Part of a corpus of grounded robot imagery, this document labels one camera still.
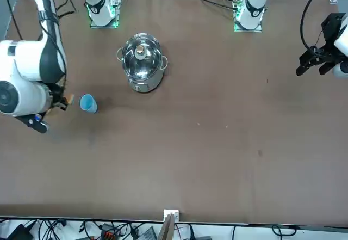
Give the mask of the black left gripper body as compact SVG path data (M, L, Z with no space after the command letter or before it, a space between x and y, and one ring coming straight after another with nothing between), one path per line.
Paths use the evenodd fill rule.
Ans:
M343 56L343 53L335 47L334 42L339 35L344 16L345 13L330 13L321 23L325 44L317 49L319 55L332 58Z

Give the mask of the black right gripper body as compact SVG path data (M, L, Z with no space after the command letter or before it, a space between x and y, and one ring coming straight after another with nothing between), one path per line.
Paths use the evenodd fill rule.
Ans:
M52 97L51 109L58 107L61 110L67 109L67 98L64 96L65 87L56 83L47 84Z

